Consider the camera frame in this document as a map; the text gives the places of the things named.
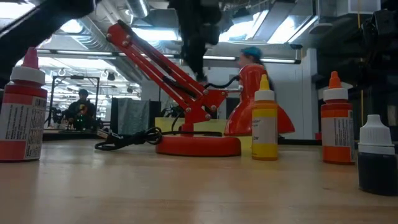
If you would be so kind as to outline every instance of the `yellow bottle cap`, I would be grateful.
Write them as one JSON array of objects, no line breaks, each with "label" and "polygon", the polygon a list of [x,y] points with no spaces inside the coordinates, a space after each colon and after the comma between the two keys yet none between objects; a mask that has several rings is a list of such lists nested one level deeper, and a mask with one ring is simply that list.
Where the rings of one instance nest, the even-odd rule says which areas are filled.
[{"label": "yellow bottle cap", "polygon": [[254,94],[254,101],[275,100],[275,93],[269,89],[269,81],[266,74],[261,76],[260,89]]},{"label": "yellow bottle cap", "polygon": [[261,76],[260,89],[259,90],[269,90],[269,82],[266,74]]}]

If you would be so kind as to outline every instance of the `wooden table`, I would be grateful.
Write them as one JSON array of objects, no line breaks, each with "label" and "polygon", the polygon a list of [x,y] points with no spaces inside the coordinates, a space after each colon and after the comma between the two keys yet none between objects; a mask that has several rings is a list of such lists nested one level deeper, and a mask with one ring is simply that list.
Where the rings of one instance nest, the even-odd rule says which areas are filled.
[{"label": "wooden table", "polygon": [[398,223],[397,197],[358,190],[355,166],[324,164],[319,148],[261,162],[95,142],[46,142],[40,162],[0,164],[0,223]]}]

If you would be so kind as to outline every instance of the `person in dark clothes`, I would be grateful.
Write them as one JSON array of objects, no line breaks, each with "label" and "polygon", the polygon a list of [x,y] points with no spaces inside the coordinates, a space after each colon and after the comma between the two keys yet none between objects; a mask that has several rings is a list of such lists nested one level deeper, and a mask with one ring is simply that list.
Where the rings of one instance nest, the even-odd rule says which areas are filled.
[{"label": "person in dark clothes", "polygon": [[[265,65],[261,62],[262,52],[257,47],[246,47],[245,49],[241,50],[241,55],[239,57],[239,65],[244,67],[245,65],[249,65],[251,63],[256,63],[258,65],[264,66]],[[272,82],[271,78],[268,76],[269,88],[272,91],[274,90],[274,82]]]},{"label": "person in dark clothes", "polygon": [[69,120],[70,123],[74,124],[76,129],[80,128],[80,125],[76,125],[75,119],[77,117],[84,119],[84,128],[88,129],[92,126],[92,121],[95,120],[95,105],[92,104],[89,100],[87,100],[88,91],[85,89],[79,90],[79,100],[73,102],[69,105],[67,113],[65,114],[66,119]]}]

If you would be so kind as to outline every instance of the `red bottle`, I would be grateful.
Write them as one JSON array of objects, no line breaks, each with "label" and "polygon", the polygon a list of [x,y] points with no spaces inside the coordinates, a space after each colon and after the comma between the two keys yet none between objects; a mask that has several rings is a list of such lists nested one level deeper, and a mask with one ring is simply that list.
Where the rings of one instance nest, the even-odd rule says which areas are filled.
[{"label": "red bottle", "polygon": [[0,114],[0,161],[21,162],[40,158],[47,91],[39,70],[37,51],[29,48],[24,63],[14,67],[4,89]]},{"label": "red bottle", "polygon": [[348,91],[341,86],[337,72],[332,72],[323,100],[326,103],[321,106],[323,161],[354,164],[353,105],[348,103]]}]

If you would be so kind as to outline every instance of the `lamp arm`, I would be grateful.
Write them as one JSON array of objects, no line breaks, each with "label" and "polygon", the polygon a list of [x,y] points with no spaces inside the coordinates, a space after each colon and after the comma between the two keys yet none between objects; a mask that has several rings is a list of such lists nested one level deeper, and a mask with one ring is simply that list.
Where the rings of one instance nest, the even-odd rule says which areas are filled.
[{"label": "lamp arm", "polygon": [[[186,124],[209,120],[211,116],[202,106],[216,111],[228,95],[226,90],[207,90],[153,46],[138,37],[123,21],[112,25],[108,29],[106,38],[184,109]],[[142,54],[150,58],[161,70]]]}]

